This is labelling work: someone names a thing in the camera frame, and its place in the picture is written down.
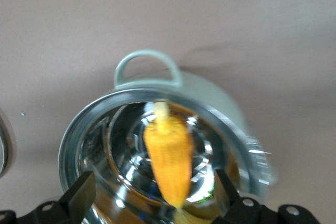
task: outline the corn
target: corn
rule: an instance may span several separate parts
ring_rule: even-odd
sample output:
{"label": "corn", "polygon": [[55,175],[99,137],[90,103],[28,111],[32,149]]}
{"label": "corn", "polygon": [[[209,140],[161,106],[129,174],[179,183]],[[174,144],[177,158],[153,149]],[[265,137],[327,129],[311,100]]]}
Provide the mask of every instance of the corn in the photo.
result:
{"label": "corn", "polygon": [[185,123],[169,115],[166,102],[154,104],[156,118],[144,131],[144,142],[162,197],[182,208],[191,184],[193,141]]}

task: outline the bolt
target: bolt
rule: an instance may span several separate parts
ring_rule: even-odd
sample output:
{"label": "bolt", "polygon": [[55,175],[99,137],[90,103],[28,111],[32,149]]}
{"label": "bolt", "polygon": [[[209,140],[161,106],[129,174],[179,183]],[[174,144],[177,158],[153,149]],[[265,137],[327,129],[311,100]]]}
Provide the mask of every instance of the bolt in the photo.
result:
{"label": "bolt", "polygon": [[253,203],[253,201],[252,201],[251,199],[243,199],[243,203],[244,203],[244,205],[247,206],[247,207],[252,207],[252,206],[254,206],[254,203]]}
{"label": "bolt", "polygon": [[291,215],[295,215],[295,216],[297,216],[297,215],[300,214],[299,210],[296,209],[295,207],[291,207],[291,206],[289,206],[289,207],[286,208],[286,210],[287,210],[287,212],[289,212]]}

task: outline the pot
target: pot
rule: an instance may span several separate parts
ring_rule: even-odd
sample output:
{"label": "pot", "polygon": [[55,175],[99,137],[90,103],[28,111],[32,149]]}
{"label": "pot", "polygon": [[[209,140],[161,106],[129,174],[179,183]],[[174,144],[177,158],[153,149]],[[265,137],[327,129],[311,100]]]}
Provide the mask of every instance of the pot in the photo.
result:
{"label": "pot", "polygon": [[[126,80],[126,65],[151,56],[166,70]],[[96,176],[96,201],[85,223],[178,223],[176,209],[162,198],[142,133],[151,122],[153,102],[167,100],[193,136],[193,173],[186,215],[209,223],[219,212],[213,197],[214,169],[224,169],[241,194],[264,198],[271,181],[265,152],[248,136],[243,114],[214,83],[180,71],[155,50],[126,56],[114,75],[115,90],[86,106],[68,126],[59,150],[59,175],[66,191],[86,170]]]}

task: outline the yellow corn cob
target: yellow corn cob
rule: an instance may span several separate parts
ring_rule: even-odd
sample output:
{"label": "yellow corn cob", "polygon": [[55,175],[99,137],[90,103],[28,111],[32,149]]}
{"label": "yellow corn cob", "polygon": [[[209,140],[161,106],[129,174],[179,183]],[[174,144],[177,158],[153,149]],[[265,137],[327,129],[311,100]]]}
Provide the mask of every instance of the yellow corn cob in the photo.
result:
{"label": "yellow corn cob", "polygon": [[154,177],[163,198],[182,208],[191,184],[193,141],[185,123],[169,115],[165,102],[154,104],[156,118],[144,131]]}

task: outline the light green handle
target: light green handle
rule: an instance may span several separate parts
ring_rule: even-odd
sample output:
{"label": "light green handle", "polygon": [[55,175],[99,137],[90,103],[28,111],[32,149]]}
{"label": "light green handle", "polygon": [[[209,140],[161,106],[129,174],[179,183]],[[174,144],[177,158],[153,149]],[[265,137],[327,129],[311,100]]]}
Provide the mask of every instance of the light green handle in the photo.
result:
{"label": "light green handle", "polygon": [[[125,67],[128,64],[128,62],[136,57],[141,56],[152,56],[158,60],[161,60],[163,63],[165,63],[170,71],[170,74],[173,79],[171,80],[165,80],[165,79],[136,79],[136,80],[125,80],[124,77],[124,71]],[[182,87],[182,77],[181,73],[179,71],[178,66],[175,64],[175,62],[166,54],[152,50],[152,49],[144,49],[135,51],[129,55],[127,55],[125,58],[121,60],[121,62],[118,64],[117,68],[115,69],[114,73],[114,88],[116,90],[120,89],[129,89],[129,88],[138,88],[143,86],[163,86],[173,89],[179,89]]]}

